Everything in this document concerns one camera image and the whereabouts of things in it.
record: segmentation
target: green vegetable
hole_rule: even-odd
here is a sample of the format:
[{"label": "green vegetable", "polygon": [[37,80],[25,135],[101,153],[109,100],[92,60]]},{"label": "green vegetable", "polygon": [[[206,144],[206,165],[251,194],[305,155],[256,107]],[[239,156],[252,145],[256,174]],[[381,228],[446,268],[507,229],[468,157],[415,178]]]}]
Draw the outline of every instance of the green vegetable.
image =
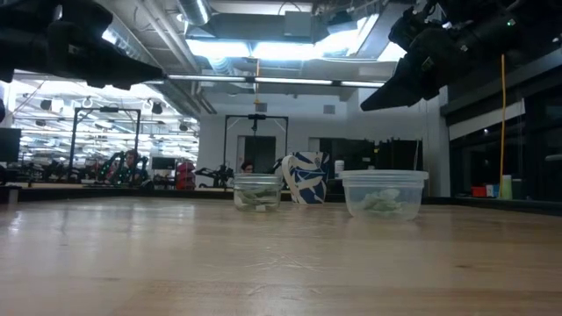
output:
[{"label": "green vegetable", "polygon": [[368,212],[400,212],[405,203],[395,201],[399,195],[400,191],[396,189],[367,194],[360,202],[360,208]]},{"label": "green vegetable", "polygon": [[236,189],[234,190],[234,204],[242,211],[275,211],[279,203],[279,190],[265,189]]}]

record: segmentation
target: plastic container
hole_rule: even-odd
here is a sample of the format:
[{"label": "plastic container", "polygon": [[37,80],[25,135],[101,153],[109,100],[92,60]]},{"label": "plastic container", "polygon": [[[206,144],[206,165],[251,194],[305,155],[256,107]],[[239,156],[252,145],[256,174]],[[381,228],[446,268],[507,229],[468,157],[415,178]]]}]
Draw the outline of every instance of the plastic container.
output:
[{"label": "plastic container", "polygon": [[348,211],[354,217],[414,219],[420,211],[428,173],[359,170],[341,173]]},{"label": "plastic container", "polygon": [[279,208],[283,177],[261,174],[234,175],[234,205],[239,211],[273,212]]}]

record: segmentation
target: blue and white mug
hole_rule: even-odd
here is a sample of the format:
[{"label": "blue and white mug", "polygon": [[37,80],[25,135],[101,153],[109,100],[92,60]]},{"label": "blue and white mug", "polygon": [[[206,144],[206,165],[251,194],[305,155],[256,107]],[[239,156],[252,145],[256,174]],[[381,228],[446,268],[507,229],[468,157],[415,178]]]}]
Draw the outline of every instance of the blue and white mug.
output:
[{"label": "blue and white mug", "polygon": [[302,205],[324,203],[329,160],[329,154],[320,152],[297,152],[283,158],[281,169],[291,190],[292,202]]}]

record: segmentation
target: wooden table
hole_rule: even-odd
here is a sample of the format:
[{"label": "wooden table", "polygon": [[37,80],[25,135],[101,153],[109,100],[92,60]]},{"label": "wooden table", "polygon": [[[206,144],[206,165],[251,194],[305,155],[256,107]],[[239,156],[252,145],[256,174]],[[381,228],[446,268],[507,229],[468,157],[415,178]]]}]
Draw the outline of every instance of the wooden table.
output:
[{"label": "wooden table", "polygon": [[560,218],[129,197],[0,212],[0,315],[560,314]]}]

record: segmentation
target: doorway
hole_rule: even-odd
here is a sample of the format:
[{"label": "doorway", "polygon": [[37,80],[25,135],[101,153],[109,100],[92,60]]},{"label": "doorway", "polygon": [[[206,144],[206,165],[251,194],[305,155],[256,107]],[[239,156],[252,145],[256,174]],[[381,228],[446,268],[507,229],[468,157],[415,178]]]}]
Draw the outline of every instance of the doorway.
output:
[{"label": "doorway", "polygon": [[254,163],[255,173],[265,173],[273,167],[276,144],[274,136],[244,137],[244,160]]}]

